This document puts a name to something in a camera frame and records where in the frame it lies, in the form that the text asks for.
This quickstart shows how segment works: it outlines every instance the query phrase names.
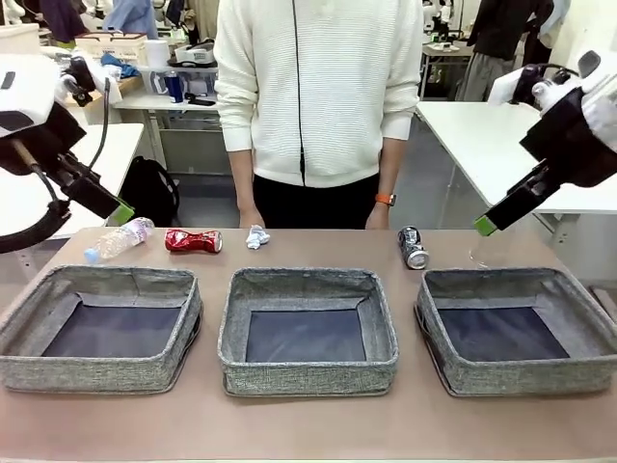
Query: orange watch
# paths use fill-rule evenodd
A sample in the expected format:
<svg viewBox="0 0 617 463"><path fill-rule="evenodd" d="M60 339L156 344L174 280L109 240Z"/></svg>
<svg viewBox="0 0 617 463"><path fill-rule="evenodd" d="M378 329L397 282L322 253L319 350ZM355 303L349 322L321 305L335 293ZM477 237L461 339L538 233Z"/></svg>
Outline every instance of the orange watch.
<svg viewBox="0 0 617 463"><path fill-rule="evenodd" d="M394 207L396 204L396 195L377 195L375 197L375 202Z"/></svg>

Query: crumpled tissue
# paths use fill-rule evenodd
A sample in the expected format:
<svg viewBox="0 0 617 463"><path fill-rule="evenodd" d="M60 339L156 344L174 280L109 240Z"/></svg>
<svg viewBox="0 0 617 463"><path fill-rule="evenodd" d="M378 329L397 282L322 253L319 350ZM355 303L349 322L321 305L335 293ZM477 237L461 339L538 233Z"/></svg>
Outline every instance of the crumpled tissue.
<svg viewBox="0 0 617 463"><path fill-rule="evenodd" d="M266 230L259 225L253 225L249 230L249 237L247 238L247 247L249 249L259 249L262 244L266 244L270 241L270 235L266 233Z"/></svg>

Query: plastic water bottle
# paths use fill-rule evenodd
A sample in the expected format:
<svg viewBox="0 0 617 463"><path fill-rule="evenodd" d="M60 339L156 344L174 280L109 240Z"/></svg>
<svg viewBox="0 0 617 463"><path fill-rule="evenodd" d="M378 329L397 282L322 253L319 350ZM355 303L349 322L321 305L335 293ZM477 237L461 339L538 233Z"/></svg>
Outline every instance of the plastic water bottle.
<svg viewBox="0 0 617 463"><path fill-rule="evenodd" d="M112 259L121 253L143 243L154 230L154 223L143 217L133 219L118 229L101 236L92 248L84 252L88 263Z"/></svg>

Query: bottle cap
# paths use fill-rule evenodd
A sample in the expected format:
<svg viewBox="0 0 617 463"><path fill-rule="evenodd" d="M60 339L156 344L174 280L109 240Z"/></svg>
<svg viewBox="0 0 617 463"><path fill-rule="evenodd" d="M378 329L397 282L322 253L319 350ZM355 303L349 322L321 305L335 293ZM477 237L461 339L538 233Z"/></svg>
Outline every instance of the bottle cap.
<svg viewBox="0 0 617 463"><path fill-rule="evenodd" d="M84 251L84 257L88 263L97 263L100 260L100 253L94 248Z"/></svg>

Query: white desk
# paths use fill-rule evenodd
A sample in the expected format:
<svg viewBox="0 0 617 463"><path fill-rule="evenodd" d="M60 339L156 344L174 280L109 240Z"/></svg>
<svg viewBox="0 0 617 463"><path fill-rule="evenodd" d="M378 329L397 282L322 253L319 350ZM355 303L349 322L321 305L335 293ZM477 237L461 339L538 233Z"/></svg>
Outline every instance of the white desk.
<svg viewBox="0 0 617 463"><path fill-rule="evenodd" d="M211 97L203 97L200 99L216 101L216 96ZM139 121L143 122L146 125L146 131L148 134L148 138L150 141L150 145L152 148L152 152L154 154L154 158L165 168L173 167L168 166L167 157L172 155L178 155L177 152L167 152L165 153L164 143L161 139L161 131L165 130L167 132L171 131L186 131L187 136L190 137L191 133L195 134L196 130L194 129L176 129L170 128L169 125L169 116L179 112L179 113L192 113L191 116L199 118L203 117L204 119L210 120L210 127L206 130L199 130L201 132L210 132L210 133L218 133L219 138L223 139L223 134L221 132L221 127L219 124L219 112L217 109L217 105L213 106L201 106L198 104L189 104L187 100L182 101L181 103L174 103L167 95L152 95L148 94L145 89L140 89L138 91L132 92L130 94L124 95L123 100L114 105L114 108L121 111L137 111L141 113L139 117ZM221 157L227 159L227 153L222 151L220 153Z"/></svg>
<svg viewBox="0 0 617 463"><path fill-rule="evenodd" d="M93 170L101 175L100 183L112 194L119 194L128 167L137 149L144 127L140 123L111 124L107 131L107 141ZM71 150L77 158L88 164L100 142L101 125L88 127L88 134ZM54 184L59 198L65 198L60 188ZM17 177L0 170L0 197L3 198L0 211L0 234L19 232L34 225L47 210L51 197L43 183L34 174ZM70 204L71 217L54 234L53 238L70 237L87 227L102 227L105 219L98 217L82 205Z"/></svg>
<svg viewBox="0 0 617 463"><path fill-rule="evenodd" d="M200 97L214 101L214 97ZM122 101L114 104L116 109L134 109L141 111L206 111L218 113L216 105L200 106L198 104L189 104L187 100L181 103L174 103L167 95L151 95L146 93L146 90L141 89L131 92L128 95L122 96Z"/></svg>
<svg viewBox="0 0 617 463"><path fill-rule="evenodd" d="M537 164L520 145L540 120L529 106L423 101L417 110L488 206L499 203ZM617 176L595 188L563 185L535 213L566 214L555 237L563 242L566 226L579 214L617 214Z"/></svg>
<svg viewBox="0 0 617 463"><path fill-rule="evenodd" d="M433 43L422 46L422 81L420 83L420 99L424 99L426 84L431 67L466 67L473 56L473 47L463 41L453 43L458 50L436 50Z"/></svg>

